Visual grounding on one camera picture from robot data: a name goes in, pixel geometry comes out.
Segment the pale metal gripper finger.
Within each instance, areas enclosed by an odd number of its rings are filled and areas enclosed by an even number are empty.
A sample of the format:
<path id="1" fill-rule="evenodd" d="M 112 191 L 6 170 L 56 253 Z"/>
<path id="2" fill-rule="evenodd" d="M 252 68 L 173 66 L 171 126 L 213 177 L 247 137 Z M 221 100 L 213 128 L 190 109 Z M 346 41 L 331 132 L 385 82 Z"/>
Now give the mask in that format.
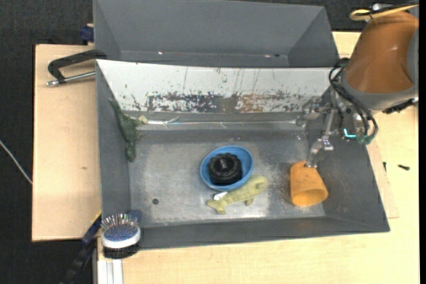
<path id="1" fill-rule="evenodd" d="M 334 147 L 329 138 L 317 139 L 310 147 L 306 166 L 318 166 L 325 159 L 327 153 L 332 151 L 334 151 Z"/>
<path id="2" fill-rule="evenodd" d="M 321 116 L 321 98 L 314 96 L 302 106 L 302 113 L 296 119 L 297 126 L 316 120 Z"/>

